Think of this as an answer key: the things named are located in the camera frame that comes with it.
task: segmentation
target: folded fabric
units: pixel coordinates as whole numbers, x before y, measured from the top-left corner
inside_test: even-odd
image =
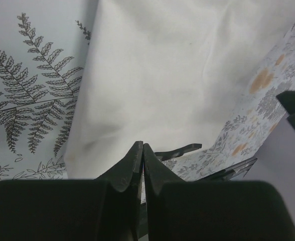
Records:
[[[247,75],[295,22],[295,0],[103,0],[65,154],[95,178],[135,141],[210,148]]]

